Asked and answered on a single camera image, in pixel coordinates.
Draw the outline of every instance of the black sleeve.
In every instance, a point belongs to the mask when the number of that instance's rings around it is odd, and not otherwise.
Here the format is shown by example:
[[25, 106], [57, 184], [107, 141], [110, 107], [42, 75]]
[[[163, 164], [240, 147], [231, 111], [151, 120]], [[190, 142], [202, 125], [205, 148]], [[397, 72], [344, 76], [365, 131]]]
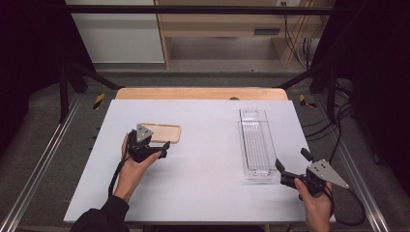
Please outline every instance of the black sleeve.
[[130, 206], [117, 196], [110, 196], [100, 210], [90, 209], [79, 217], [72, 227], [72, 232], [130, 231], [124, 224], [126, 213]]

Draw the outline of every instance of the transparent box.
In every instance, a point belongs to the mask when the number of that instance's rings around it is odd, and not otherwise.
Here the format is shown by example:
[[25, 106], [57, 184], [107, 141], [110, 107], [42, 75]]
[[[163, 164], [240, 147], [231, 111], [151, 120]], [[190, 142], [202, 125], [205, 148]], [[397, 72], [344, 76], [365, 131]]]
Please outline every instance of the transparent box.
[[272, 180], [277, 172], [277, 154], [265, 110], [240, 109], [239, 131], [245, 177], [254, 181]]

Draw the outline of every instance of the hand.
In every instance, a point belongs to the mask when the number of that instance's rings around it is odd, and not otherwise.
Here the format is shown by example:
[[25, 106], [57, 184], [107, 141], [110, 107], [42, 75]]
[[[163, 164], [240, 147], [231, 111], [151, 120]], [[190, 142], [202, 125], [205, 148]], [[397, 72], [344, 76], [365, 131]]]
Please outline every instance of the hand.
[[[332, 203], [328, 196], [326, 196], [323, 192], [319, 193], [320, 195], [311, 196], [308, 192], [308, 188], [298, 178], [295, 178], [295, 185], [304, 200], [308, 231], [330, 231], [331, 225], [329, 223], [329, 218], [331, 216], [330, 213]], [[327, 183], [326, 185], [329, 189], [331, 189], [331, 183]]]
[[[121, 146], [121, 155], [126, 152], [127, 141], [128, 134], [126, 134], [123, 145]], [[130, 154], [127, 152], [126, 161], [120, 171], [118, 185], [114, 191], [114, 195], [124, 199], [126, 202], [129, 202], [145, 171], [159, 158], [160, 154], [161, 152], [157, 152], [143, 162], [138, 163], [131, 159]]]

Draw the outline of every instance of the black curtain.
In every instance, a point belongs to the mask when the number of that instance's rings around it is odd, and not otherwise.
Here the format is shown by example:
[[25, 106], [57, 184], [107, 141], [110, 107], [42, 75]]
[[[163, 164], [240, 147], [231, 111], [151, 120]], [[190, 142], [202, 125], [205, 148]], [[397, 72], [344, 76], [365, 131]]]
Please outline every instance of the black curtain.
[[65, 63], [95, 71], [72, 16], [43, 12], [42, 4], [66, 3], [0, 1], [0, 157], [27, 112], [29, 96], [58, 83]]
[[328, 24], [314, 64], [333, 59], [337, 77], [352, 81], [352, 103], [373, 151], [410, 195], [409, 9], [410, 1], [369, 0], [332, 57], [325, 53], [347, 21], [329, 20], [335, 24]]

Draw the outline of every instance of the white table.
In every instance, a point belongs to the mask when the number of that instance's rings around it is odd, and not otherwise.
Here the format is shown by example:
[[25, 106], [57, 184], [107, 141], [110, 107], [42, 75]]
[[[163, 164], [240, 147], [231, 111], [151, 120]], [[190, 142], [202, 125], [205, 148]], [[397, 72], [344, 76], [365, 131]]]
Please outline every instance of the white table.
[[144, 224], [262, 224], [305, 220], [298, 192], [244, 177], [239, 109], [264, 108], [277, 156], [287, 171], [306, 172], [307, 148], [292, 101], [114, 100], [66, 213], [74, 222], [100, 208], [121, 157], [126, 132], [137, 123], [176, 124], [179, 143], [151, 166], [130, 201], [126, 221]]

